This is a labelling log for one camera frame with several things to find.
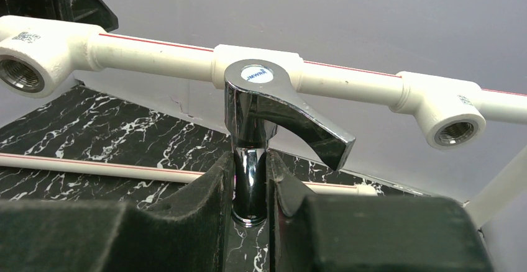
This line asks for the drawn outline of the white PVC pipe frame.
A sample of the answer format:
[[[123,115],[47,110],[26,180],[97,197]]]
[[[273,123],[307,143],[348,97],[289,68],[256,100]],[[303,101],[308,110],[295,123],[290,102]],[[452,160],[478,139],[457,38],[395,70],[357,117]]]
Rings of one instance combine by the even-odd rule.
[[[259,48],[210,49],[138,39],[109,34],[93,24],[1,17],[1,84],[26,97],[51,95],[76,70],[105,68],[205,81],[224,90],[227,66],[245,59],[283,67],[300,97],[379,104],[411,115],[427,143],[438,150],[473,142],[488,120],[526,123],[524,94],[482,89],[471,81],[408,71],[389,75]]]

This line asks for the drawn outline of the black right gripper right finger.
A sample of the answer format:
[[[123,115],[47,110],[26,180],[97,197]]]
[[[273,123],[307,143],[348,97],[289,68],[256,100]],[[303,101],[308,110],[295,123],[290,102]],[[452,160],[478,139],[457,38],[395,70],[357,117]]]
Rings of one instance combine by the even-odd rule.
[[[317,194],[267,156],[271,271],[493,271],[470,216],[444,197]]]

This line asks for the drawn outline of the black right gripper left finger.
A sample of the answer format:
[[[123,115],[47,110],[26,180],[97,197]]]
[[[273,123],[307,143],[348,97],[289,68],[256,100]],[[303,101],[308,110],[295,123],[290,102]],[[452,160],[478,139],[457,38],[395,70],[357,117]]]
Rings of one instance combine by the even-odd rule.
[[[10,167],[182,181],[149,211],[126,202],[2,201],[2,271],[224,271],[234,161],[205,173],[1,154]]]

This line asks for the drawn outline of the chrome water faucet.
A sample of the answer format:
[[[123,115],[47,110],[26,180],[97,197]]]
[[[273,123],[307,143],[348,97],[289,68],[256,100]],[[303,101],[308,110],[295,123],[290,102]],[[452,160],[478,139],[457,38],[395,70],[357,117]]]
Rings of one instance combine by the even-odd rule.
[[[224,71],[224,97],[235,169],[232,218],[237,224],[256,227],[267,218],[267,152],[278,128],[301,138],[330,169],[338,171],[346,164],[355,136],[305,102],[280,65],[235,61]]]

